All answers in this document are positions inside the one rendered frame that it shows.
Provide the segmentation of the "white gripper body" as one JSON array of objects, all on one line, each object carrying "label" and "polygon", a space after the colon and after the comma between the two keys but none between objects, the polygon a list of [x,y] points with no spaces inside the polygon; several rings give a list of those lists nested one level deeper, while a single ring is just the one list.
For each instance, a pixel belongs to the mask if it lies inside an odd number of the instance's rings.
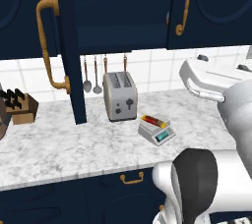
[{"label": "white gripper body", "polygon": [[234,84],[252,80],[251,72],[194,58],[183,62],[179,76],[185,84],[211,92],[223,92]]}]

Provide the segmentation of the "red and yellow bar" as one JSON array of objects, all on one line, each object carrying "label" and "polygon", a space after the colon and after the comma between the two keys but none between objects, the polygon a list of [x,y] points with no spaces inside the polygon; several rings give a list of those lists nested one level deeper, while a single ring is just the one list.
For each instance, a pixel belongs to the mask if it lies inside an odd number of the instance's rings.
[{"label": "red and yellow bar", "polygon": [[143,115],[141,119],[147,123],[150,123],[160,128],[165,128],[167,126],[167,124],[164,121],[157,119],[155,117],[149,116],[149,115]]}]

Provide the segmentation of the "grey digital scale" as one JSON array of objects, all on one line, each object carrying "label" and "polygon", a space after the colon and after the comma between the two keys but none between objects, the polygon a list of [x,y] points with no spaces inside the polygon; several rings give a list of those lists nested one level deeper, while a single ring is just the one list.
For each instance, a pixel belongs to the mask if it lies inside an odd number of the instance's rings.
[{"label": "grey digital scale", "polygon": [[156,146],[160,146],[173,138],[175,136],[175,131],[172,129],[170,120],[166,116],[157,113],[154,115],[154,118],[165,122],[167,126],[165,128],[161,128],[141,120],[138,133],[149,142],[155,144]]}]

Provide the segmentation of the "open navy cabinet door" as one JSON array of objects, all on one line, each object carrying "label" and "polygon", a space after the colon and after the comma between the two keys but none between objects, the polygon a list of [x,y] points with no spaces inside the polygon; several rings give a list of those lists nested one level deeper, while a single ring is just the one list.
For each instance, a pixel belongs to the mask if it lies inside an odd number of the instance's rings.
[{"label": "open navy cabinet door", "polygon": [[57,18],[60,50],[66,75],[71,88],[71,103],[77,125],[87,122],[86,105],[79,53],[78,34],[75,22],[74,0],[58,0]]}]

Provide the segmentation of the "silver toaster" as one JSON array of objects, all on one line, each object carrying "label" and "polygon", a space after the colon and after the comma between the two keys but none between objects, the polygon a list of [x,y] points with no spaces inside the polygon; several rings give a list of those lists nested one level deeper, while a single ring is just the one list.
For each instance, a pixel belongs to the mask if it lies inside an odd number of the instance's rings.
[{"label": "silver toaster", "polygon": [[111,122],[137,118],[138,91],[129,72],[103,75],[103,98]]}]

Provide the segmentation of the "hanging silver ladle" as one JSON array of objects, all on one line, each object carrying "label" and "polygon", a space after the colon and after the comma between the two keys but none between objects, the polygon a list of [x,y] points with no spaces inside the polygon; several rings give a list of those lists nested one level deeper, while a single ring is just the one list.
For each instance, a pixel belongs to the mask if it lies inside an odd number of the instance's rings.
[{"label": "hanging silver ladle", "polygon": [[[97,63],[96,63],[96,60],[94,60],[94,77],[97,78]],[[95,94],[100,94],[102,92],[102,88],[98,85],[98,82],[95,82],[93,92]]]}]

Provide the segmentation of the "hanging silver spoon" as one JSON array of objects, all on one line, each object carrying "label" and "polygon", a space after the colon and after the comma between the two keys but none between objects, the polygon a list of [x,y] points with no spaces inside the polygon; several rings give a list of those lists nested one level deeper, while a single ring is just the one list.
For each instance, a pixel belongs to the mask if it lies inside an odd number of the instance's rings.
[{"label": "hanging silver spoon", "polygon": [[85,68],[85,81],[83,82],[83,90],[85,92],[90,92],[92,89],[92,83],[88,79],[88,65],[87,60],[84,60],[84,68]]}]

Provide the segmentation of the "navy drawer front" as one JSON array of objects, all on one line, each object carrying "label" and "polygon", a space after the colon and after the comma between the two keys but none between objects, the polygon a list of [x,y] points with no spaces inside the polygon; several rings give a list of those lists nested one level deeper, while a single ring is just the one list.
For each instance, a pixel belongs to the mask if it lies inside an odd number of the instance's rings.
[{"label": "navy drawer front", "polygon": [[[144,182],[124,185],[121,174],[138,176],[143,171]],[[153,224],[165,194],[154,184],[153,168],[119,172],[86,178],[87,206],[90,224]]]},{"label": "navy drawer front", "polygon": [[1,224],[87,224],[82,184],[53,183],[0,192]]}]

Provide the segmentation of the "wooden knife block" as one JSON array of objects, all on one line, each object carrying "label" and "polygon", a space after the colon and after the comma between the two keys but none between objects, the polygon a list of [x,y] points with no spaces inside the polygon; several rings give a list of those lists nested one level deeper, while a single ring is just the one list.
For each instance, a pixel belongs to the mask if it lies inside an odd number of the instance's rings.
[{"label": "wooden knife block", "polygon": [[11,116],[14,125],[33,123],[36,117],[38,102],[28,93],[0,89],[0,98],[4,102],[4,111]]}]

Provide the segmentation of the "navy wall cabinet body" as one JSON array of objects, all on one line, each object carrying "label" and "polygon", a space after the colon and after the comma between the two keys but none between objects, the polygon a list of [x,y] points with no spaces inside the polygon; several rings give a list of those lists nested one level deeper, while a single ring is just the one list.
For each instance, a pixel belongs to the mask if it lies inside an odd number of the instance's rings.
[{"label": "navy wall cabinet body", "polygon": [[164,48],[171,0],[74,0],[82,54]]}]

